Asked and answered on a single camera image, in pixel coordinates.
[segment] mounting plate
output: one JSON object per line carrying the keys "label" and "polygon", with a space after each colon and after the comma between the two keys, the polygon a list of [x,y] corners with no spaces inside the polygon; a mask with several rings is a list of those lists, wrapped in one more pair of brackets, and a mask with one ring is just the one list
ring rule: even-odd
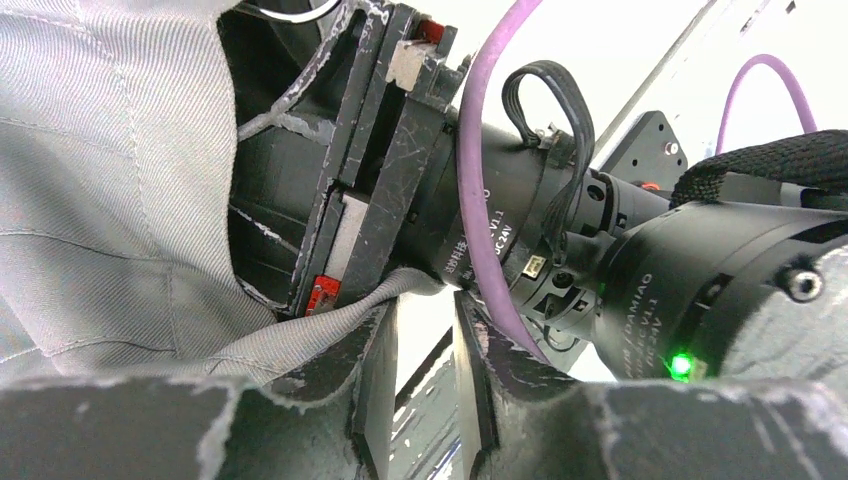
{"label": "mounting plate", "polygon": [[689,161],[668,119],[652,111],[639,118],[600,170],[636,185],[655,184],[671,191],[687,168]]}

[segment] braided black sleeve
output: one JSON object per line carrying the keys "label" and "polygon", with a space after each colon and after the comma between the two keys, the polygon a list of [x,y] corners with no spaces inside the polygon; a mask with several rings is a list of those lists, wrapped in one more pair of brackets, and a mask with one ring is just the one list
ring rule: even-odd
{"label": "braided black sleeve", "polygon": [[741,148],[690,168],[674,187],[671,208],[715,201],[728,173],[740,173],[833,193],[848,192],[848,131],[821,132]]}

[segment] scratched black surface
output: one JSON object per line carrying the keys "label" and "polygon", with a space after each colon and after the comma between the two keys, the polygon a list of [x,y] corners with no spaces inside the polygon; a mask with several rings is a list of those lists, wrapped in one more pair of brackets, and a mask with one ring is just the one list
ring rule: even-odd
{"label": "scratched black surface", "polygon": [[347,382],[323,404],[290,406],[246,392],[239,399],[218,478],[374,478],[344,428],[354,389],[355,382]]}
{"label": "scratched black surface", "polygon": [[[347,79],[341,108],[336,117],[336,128],[333,133],[333,139],[324,157],[324,169],[315,186],[316,190],[312,212],[310,213],[305,233],[307,241],[304,242],[309,247],[306,251],[301,252],[301,256],[295,265],[292,285],[297,286],[297,288],[292,289],[292,296],[296,295],[297,292],[303,292],[304,289],[311,289],[312,283],[315,281],[314,278],[305,275],[306,268],[309,262],[312,261],[315,250],[315,244],[312,243],[310,245],[309,242],[314,242],[313,238],[318,238],[317,232],[323,224],[322,219],[328,191],[338,178],[342,164],[347,157],[348,147],[362,109],[362,102],[368,89],[368,83],[371,80],[374,65],[377,62],[380,45],[383,42],[383,33],[386,25],[383,23],[382,16],[384,12],[391,11],[391,9],[391,5],[375,6],[375,8],[372,8],[365,14],[365,19],[360,18],[357,22],[353,22],[354,25],[350,29],[354,31],[356,30],[354,28],[355,26],[358,25],[361,27],[359,43],[356,48],[356,57]],[[302,312],[290,311],[286,313],[299,315]]]}
{"label": "scratched black surface", "polygon": [[374,65],[371,80],[368,83],[368,91],[365,93],[362,110],[359,112],[359,119],[356,122],[356,131],[353,133],[347,159],[342,165],[341,174],[339,174],[339,180],[345,185],[353,185],[356,179],[365,150],[368,148],[368,141],[371,139],[380,105],[386,93],[388,86],[386,74],[395,53],[395,47],[398,42],[411,36],[415,16],[416,13],[407,5],[398,4],[391,10],[391,17],[385,29],[377,63]]}
{"label": "scratched black surface", "polygon": [[[298,403],[313,404],[319,411],[344,410],[346,415],[335,416],[332,423],[321,420],[320,428],[315,426],[314,432],[309,432],[308,425],[293,428],[322,443],[324,437],[338,437],[338,441],[354,445],[367,465],[366,471],[374,478],[388,476],[397,373],[396,305],[397,301],[391,300],[372,308],[363,323],[343,340],[273,384],[275,393]],[[281,438],[275,445],[291,450],[290,455],[314,457],[319,451],[302,445],[296,437],[293,434],[291,440]],[[285,478],[303,478],[295,475],[296,471],[291,473]],[[326,478],[344,477],[333,474]]]}
{"label": "scratched black surface", "polygon": [[0,395],[0,478],[197,478],[227,388],[50,379]]}
{"label": "scratched black surface", "polygon": [[495,422],[496,446],[480,455],[474,478],[848,478],[848,410],[824,386],[578,383],[514,349],[482,317],[465,321],[475,335],[463,348],[484,360],[477,373]]}
{"label": "scratched black surface", "polygon": [[443,122],[444,116],[427,106],[404,105],[342,279],[340,305],[363,298],[379,284]]}

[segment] black cylindrical motor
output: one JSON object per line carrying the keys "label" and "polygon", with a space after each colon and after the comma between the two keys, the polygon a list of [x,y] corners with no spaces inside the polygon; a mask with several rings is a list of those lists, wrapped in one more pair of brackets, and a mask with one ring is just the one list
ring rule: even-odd
{"label": "black cylindrical motor", "polygon": [[[442,144],[446,147],[433,152],[395,252],[445,283],[473,291],[474,272],[459,212],[455,151],[453,142]],[[513,303],[534,321],[588,339],[594,294],[552,265],[551,252],[542,240],[545,210],[571,178],[572,154],[572,139],[562,132],[554,135],[548,148],[528,149],[493,127],[483,131],[489,227]],[[667,210],[667,200],[590,171],[572,203],[568,228],[587,237],[598,232],[620,236]]]}
{"label": "black cylindrical motor", "polygon": [[773,295],[815,317],[827,288],[817,261],[846,243],[844,213],[735,203],[669,211],[628,231],[601,263],[598,355],[619,378],[716,376]]}

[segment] robotic arm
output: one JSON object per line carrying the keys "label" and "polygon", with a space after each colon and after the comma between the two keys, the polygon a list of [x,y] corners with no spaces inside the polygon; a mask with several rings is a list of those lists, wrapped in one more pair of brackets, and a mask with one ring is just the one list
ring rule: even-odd
{"label": "robotic arm", "polygon": [[[510,76],[504,107],[518,136],[469,127],[468,105],[451,105],[477,67],[446,65],[456,29],[403,4],[312,3],[242,4],[218,22],[239,125],[232,266],[279,323],[199,362],[173,358],[183,374],[252,362],[272,395],[220,375],[129,380],[147,370],[9,386],[9,438],[38,434],[2,443],[12,460],[0,476],[114,477],[134,465],[140,478],[389,478],[393,298],[430,277],[459,289],[466,477],[848,476],[848,134],[689,169],[668,119],[648,112],[590,169],[589,109],[564,67],[533,62]],[[527,125],[526,75],[554,91],[571,133]],[[469,128],[482,153],[476,191]],[[728,173],[745,176],[735,191],[756,178],[801,185],[795,203],[818,208],[787,208],[779,195],[734,202]],[[474,195],[485,214],[469,208]],[[481,224],[494,273],[477,261]],[[493,297],[493,282],[508,295]],[[526,322],[505,320],[513,313]],[[592,342],[622,382],[558,372],[526,342],[534,324]],[[283,339],[271,348],[269,330]],[[318,354],[277,351],[289,334]]]}

